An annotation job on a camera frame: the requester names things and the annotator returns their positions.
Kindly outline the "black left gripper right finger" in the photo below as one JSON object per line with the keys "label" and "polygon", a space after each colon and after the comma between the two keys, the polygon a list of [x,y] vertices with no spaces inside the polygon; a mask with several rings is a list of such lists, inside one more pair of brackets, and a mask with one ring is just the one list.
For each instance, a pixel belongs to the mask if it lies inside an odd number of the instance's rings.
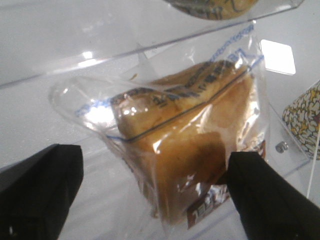
{"label": "black left gripper right finger", "polygon": [[232,152],[226,183],[249,240],[318,240],[320,209],[257,152]]}

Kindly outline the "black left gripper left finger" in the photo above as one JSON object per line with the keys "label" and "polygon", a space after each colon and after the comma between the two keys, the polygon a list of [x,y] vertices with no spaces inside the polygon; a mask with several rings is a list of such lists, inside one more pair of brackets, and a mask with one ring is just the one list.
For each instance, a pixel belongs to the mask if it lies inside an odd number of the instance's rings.
{"label": "black left gripper left finger", "polygon": [[53,144],[0,170],[0,238],[56,240],[84,177],[79,145]]}

